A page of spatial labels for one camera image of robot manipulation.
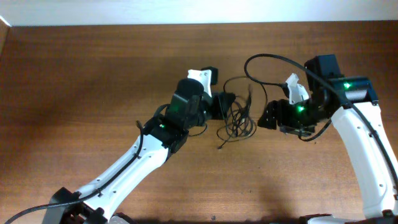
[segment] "wooden tabletop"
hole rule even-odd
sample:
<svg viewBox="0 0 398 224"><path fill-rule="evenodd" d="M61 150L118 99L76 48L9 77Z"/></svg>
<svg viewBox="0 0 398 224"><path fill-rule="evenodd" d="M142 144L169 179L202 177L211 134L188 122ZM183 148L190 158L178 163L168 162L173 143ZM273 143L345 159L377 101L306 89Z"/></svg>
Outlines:
<svg viewBox="0 0 398 224"><path fill-rule="evenodd" d="M189 69L219 68L244 75L258 53L303 64L336 54L347 76L370 78L380 99L392 147L398 149L398 23L309 22L172 26L13 27L0 61L0 222L47 203L60 188L85 185L128 150L145 123L169 103ZM249 72L284 82L295 72L273 59L255 59ZM249 81L228 87L247 90ZM253 85L252 117L264 109ZM283 93L267 87L270 100ZM314 213L363 218L362 201L346 149L334 128L314 142L258 129L221 150L207 132L148 175L117 212L134 219L271 221ZM16 223L40 223L43 212Z"/></svg>

